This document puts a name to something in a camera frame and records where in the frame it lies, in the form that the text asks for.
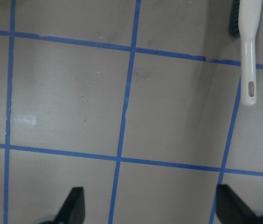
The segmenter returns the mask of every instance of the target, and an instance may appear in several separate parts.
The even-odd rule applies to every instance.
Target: handle
[[[241,103],[252,106],[257,100],[255,39],[241,38]]]

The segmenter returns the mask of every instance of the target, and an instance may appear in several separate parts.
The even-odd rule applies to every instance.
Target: black bristles
[[[239,16],[239,3],[240,0],[232,1],[232,8],[230,12],[230,21],[229,21],[229,35],[233,37],[239,37],[239,28],[238,28],[238,16]]]

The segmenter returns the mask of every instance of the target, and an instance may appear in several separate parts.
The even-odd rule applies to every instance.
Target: scrub brush
[[[233,0],[229,34],[241,39],[241,103],[256,103],[255,37],[259,25],[262,0]]]

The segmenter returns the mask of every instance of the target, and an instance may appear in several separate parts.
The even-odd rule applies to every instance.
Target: hanging hole
[[[254,96],[254,82],[249,82],[249,96],[253,97]]]

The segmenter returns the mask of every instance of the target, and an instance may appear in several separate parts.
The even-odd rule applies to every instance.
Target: blue tape grid
[[[132,71],[133,71],[135,53],[175,57],[175,58],[196,60],[196,61],[202,61],[202,62],[207,61],[206,57],[204,57],[204,56],[192,56],[189,54],[183,54],[183,53],[177,53],[177,52],[137,48],[136,42],[137,42],[137,34],[138,34],[138,22],[139,22],[140,6],[141,6],[141,0],[137,0],[136,1],[136,7],[135,7],[135,14],[134,14],[131,46],[123,46],[123,45],[100,43],[100,42],[91,42],[91,41],[76,40],[76,39],[62,38],[62,37],[55,37],[55,36],[40,36],[37,34],[15,32],[15,0],[11,1],[10,29],[9,29],[9,31],[0,30],[0,35],[9,36],[8,76],[7,76],[7,108],[6,108],[6,118],[7,118],[7,120],[6,120],[6,136],[5,136],[5,144],[0,144],[0,148],[5,149],[4,215],[3,215],[3,223],[4,224],[8,224],[8,184],[9,184],[9,151],[10,151],[10,149],[18,150],[18,151],[27,151],[27,152],[36,152],[36,153],[45,153],[45,154],[57,154],[57,155],[75,156],[75,157],[91,158],[91,159],[98,159],[98,160],[116,161],[116,168],[115,168],[115,172],[114,172],[114,181],[113,181],[113,189],[112,189],[112,196],[111,196],[111,204],[110,204],[109,221],[108,221],[109,224],[113,223],[121,162],[130,162],[130,163],[147,164],[147,165],[164,166],[164,167],[174,167],[174,168],[184,168],[184,169],[204,170],[204,171],[210,171],[210,172],[219,172],[218,184],[222,183],[224,173],[263,176],[263,172],[226,168],[226,163],[227,163],[227,158],[228,158],[228,153],[229,153],[229,147],[230,147],[230,143],[231,143],[231,139],[232,139],[233,129],[234,129],[234,125],[235,125],[235,121],[236,121],[236,115],[237,115],[239,101],[240,101],[240,83],[239,83],[238,89],[237,89],[235,104],[234,104],[231,122],[230,122],[230,126],[229,126],[229,132],[228,132],[228,136],[227,136],[227,140],[226,140],[226,146],[225,146],[223,159],[222,159],[222,163],[221,163],[220,168],[122,157],[123,139],[124,139],[124,133],[125,133],[125,113],[126,113],[126,110],[128,107],[128,102],[129,102],[129,95],[130,95],[130,90],[131,90]],[[122,50],[122,51],[129,51],[130,52],[130,59],[129,59],[129,66],[128,66],[128,72],[127,72],[127,80],[126,80],[126,87],[125,87],[125,98],[124,98],[122,118],[121,118],[121,126],[120,126],[117,156],[88,154],[88,153],[79,153],[79,152],[71,152],[71,151],[61,151],[61,150],[53,150],[53,149],[23,147],[23,146],[11,146],[10,145],[10,115],[11,115],[12,75],[13,75],[13,63],[14,63],[14,52],[13,52],[13,50],[14,50],[14,38],[15,37],[42,40],[42,41],[50,41],[50,42],[60,42],[60,43],[66,43],[66,44],[75,44],[75,45],[97,47],[97,48],[104,48],[104,49]],[[234,61],[234,60],[216,60],[216,59],[213,59],[213,60],[208,61],[208,62],[209,63],[220,63],[220,64],[227,64],[227,65],[233,65],[233,66],[240,66],[240,61]],[[256,68],[263,70],[263,64],[256,64]],[[209,224],[213,223],[214,217],[215,217],[215,198],[214,198],[214,202],[213,202],[212,209],[211,209]]]

